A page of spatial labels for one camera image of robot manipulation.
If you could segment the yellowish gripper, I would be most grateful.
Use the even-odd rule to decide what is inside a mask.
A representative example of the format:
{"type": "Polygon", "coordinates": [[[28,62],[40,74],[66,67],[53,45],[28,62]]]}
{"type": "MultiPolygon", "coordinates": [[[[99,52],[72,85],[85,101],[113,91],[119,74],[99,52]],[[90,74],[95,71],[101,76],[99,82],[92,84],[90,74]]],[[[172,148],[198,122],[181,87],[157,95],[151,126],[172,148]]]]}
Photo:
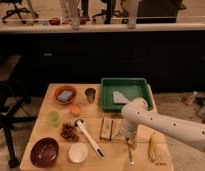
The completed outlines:
{"type": "Polygon", "coordinates": [[[132,150],[135,150],[137,145],[136,145],[136,136],[137,136],[137,126],[130,126],[130,127],[125,127],[121,126],[120,127],[120,132],[126,142],[128,143],[129,147],[132,150]]]}

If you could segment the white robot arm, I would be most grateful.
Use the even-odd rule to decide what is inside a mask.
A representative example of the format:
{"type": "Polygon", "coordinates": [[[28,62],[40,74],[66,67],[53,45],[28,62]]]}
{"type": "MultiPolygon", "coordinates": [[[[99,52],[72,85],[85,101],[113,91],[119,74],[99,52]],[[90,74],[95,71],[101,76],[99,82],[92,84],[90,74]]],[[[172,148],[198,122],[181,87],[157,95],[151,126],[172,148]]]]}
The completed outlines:
{"type": "Polygon", "coordinates": [[[143,98],[136,98],[122,107],[123,120],[119,131],[125,138],[135,136],[138,125],[150,127],[205,153],[205,125],[148,111],[143,98]]]}

